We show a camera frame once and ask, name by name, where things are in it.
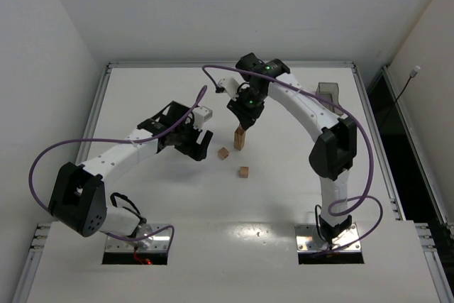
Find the long striped wood block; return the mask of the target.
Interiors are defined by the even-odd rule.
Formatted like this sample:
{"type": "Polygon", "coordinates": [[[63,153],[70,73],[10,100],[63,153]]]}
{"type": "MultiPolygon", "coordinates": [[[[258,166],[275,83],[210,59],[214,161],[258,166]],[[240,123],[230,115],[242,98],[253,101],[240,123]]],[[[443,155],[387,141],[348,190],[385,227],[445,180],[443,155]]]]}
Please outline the long striped wood block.
{"type": "Polygon", "coordinates": [[[240,132],[238,131],[237,129],[235,130],[235,133],[234,133],[234,140],[235,139],[242,139],[242,140],[245,140],[245,131],[244,132],[240,132]]]}

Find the smoky transparent plastic bin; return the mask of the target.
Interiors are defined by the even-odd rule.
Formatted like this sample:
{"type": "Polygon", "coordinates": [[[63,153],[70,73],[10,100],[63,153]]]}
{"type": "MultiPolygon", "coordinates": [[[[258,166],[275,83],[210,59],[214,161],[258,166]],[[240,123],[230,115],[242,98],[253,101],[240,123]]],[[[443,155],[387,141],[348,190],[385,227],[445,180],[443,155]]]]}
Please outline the smoky transparent plastic bin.
{"type": "Polygon", "coordinates": [[[339,103],[339,85],[335,82],[319,82],[316,88],[315,95],[325,99],[325,101],[319,101],[329,111],[333,112],[338,116],[342,116],[343,112],[336,106],[340,106],[339,103]]]}

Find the long light wood block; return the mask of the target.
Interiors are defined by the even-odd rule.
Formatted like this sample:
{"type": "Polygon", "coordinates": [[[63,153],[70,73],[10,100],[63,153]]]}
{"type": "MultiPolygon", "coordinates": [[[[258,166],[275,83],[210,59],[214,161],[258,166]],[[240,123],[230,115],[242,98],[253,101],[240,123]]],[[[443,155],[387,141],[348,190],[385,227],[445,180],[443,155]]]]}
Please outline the long light wood block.
{"type": "Polygon", "coordinates": [[[242,150],[244,148],[245,141],[242,139],[235,139],[234,140],[234,148],[236,150],[242,150]]]}

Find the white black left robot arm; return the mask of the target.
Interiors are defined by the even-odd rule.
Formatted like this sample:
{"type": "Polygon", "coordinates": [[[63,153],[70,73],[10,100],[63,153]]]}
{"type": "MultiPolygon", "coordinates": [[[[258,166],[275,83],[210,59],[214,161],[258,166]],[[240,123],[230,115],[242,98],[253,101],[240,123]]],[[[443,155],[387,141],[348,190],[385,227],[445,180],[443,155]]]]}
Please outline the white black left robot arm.
{"type": "Polygon", "coordinates": [[[78,165],[66,163],[57,174],[48,204],[50,215],[83,237],[102,232],[123,241],[146,239],[146,219],[135,206],[109,202],[106,188],[167,146],[192,160],[205,159],[213,133],[202,127],[212,116],[205,106],[190,109],[172,101],[139,123],[125,143],[78,165]]]}

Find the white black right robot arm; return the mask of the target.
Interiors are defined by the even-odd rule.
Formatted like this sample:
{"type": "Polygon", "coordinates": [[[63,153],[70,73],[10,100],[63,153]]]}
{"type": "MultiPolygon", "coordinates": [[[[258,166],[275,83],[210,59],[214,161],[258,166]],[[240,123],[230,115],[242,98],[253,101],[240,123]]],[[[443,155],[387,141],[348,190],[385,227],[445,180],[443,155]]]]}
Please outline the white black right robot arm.
{"type": "Polygon", "coordinates": [[[356,123],[304,96],[290,68],[279,59],[263,62],[249,53],[237,62],[236,68],[241,71],[242,84],[227,77],[218,85],[231,98],[227,107],[244,131],[257,121],[265,99],[270,97],[293,115],[314,141],[309,164],[321,183],[319,230],[322,238],[331,242],[352,224],[351,215],[344,211],[348,208],[349,170],[357,154],[356,123]]]}

